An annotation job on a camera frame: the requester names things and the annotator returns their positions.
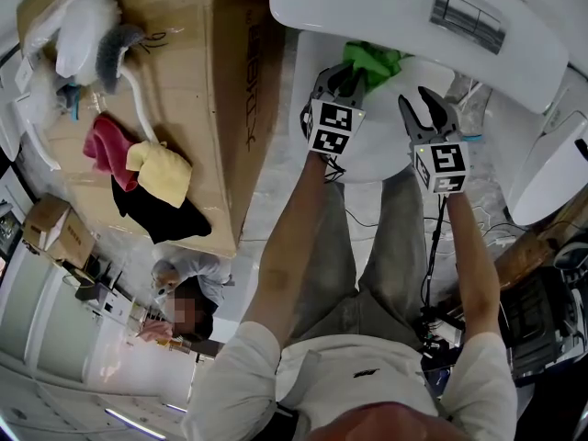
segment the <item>gray pants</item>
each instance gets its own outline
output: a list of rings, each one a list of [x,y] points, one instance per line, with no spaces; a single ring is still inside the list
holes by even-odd
[[[426,269],[423,198],[408,166],[383,182],[378,231],[356,289],[343,185],[327,199],[306,270],[289,344],[329,334],[364,334],[418,349]]]

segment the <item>pink towel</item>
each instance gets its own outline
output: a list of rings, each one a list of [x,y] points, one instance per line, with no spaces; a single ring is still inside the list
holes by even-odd
[[[127,170],[127,152],[135,142],[127,140],[120,127],[111,118],[98,115],[84,142],[84,155],[96,160],[98,172],[112,174],[125,191],[138,185],[137,172]]]

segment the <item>cardboard box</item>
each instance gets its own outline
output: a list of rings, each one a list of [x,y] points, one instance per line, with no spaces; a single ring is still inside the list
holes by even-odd
[[[52,195],[45,195],[28,213],[23,240],[80,269],[94,248],[94,237],[69,203]]]
[[[51,1],[21,4],[21,40]],[[150,37],[127,52],[125,63],[139,78],[158,139],[193,165],[187,198],[212,226],[208,237],[177,244],[233,256],[277,117],[283,28],[270,14],[269,0],[117,1],[123,22]],[[134,220],[119,216],[109,177],[94,172],[82,154],[101,110],[143,139],[130,87],[121,80],[115,96],[105,96],[99,87],[89,91],[77,122],[63,116],[46,131],[50,149],[83,217],[146,234]]]

